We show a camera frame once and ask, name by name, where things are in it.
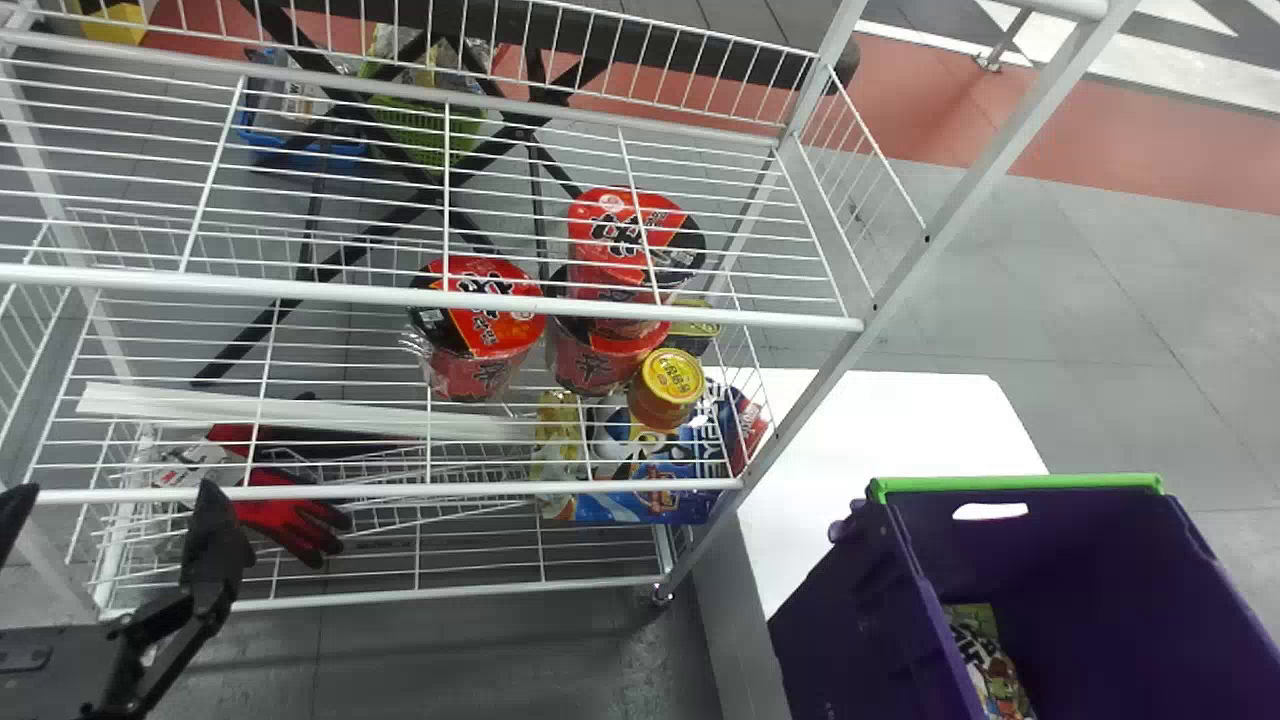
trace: red noodle cup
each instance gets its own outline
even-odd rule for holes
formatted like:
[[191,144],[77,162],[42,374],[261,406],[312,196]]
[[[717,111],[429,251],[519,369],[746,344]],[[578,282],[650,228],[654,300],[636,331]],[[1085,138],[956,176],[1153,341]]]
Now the red noodle cup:
[[616,338],[584,318],[552,318],[547,333],[547,366],[556,382],[581,396],[620,389],[655,347],[667,340],[671,323],[658,323],[639,338]]
[[[433,260],[412,287],[440,290],[444,260]],[[449,290],[541,297],[524,270],[500,258],[451,258]],[[410,322],[426,338],[424,373],[444,400],[481,402],[502,395],[530,348],[541,337],[547,316],[534,313],[410,307]]]
[[[577,300],[667,304],[707,260],[707,238],[687,213],[662,195],[632,195],[630,188],[596,187],[580,195],[568,209],[568,279],[573,283],[568,297]],[[648,336],[657,324],[596,320],[602,332],[628,340]]]

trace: purple plastic crate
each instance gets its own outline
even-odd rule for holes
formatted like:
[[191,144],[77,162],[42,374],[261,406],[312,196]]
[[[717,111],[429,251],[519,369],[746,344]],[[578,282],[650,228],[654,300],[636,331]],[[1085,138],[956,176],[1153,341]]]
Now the purple plastic crate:
[[[1001,520],[966,502],[1025,502]],[[1280,716],[1280,652],[1170,496],[892,493],[769,620],[794,720],[984,720],[942,605],[989,602],[1038,720]]]

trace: yellow box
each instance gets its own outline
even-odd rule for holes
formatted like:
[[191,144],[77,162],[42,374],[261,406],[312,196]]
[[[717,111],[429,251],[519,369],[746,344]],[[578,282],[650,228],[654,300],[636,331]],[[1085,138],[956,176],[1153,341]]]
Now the yellow box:
[[[142,12],[142,6],[134,3],[115,3],[108,5],[110,0],[91,0],[90,3],[81,4],[79,0],[73,0],[76,3],[79,14],[90,18],[101,18],[113,22],[95,22],[84,20],[81,23],[81,28],[84,31],[84,37],[90,40],[99,40],[101,42],[116,42],[119,45],[138,45],[142,42],[142,37],[147,33],[143,29],[147,18]],[[97,12],[86,13],[84,5],[90,8],[97,8]]]

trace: wire basket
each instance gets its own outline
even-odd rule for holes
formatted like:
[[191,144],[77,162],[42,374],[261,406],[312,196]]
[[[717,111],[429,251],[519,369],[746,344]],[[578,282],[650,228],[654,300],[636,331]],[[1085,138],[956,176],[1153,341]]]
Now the wire basket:
[[[372,77],[383,64],[365,61],[360,65],[360,77]],[[444,106],[435,102],[415,102],[389,95],[375,95],[369,99],[374,118],[387,127],[392,140],[404,147],[404,152],[415,161],[428,168],[444,167]],[[449,111],[449,164],[476,146],[476,133],[484,122],[484,110],[451,106]]]

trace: yellow can lid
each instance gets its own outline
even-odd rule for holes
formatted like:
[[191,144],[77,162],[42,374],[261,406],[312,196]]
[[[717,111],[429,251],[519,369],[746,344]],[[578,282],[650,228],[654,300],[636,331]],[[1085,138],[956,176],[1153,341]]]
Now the yellow can lid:
[[640,378],[654,397],[676,406],[692,405],[707,380],[696,357],[676,347],[659,347],[640,366]]

